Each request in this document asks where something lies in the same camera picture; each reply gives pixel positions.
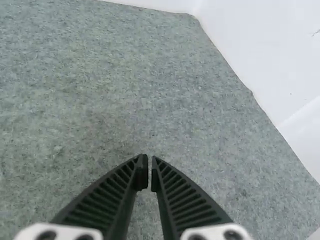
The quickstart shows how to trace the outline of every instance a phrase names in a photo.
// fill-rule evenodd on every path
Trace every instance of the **floor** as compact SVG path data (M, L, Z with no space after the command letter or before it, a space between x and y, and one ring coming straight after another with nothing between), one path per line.
M3 0L0 56L0 238L139 153L184 172L256 239L319 227L320 186L190 15ZM128 239L161 239L156 196L136 204Z

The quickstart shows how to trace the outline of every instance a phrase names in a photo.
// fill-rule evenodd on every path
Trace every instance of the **black screw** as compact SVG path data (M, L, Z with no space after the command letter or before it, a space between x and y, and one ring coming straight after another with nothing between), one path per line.
M36 240L55 240L57 234L54 231L45 231L41 233Z
M243 240L242 236L236 231L228 230L224 233L226 240Z

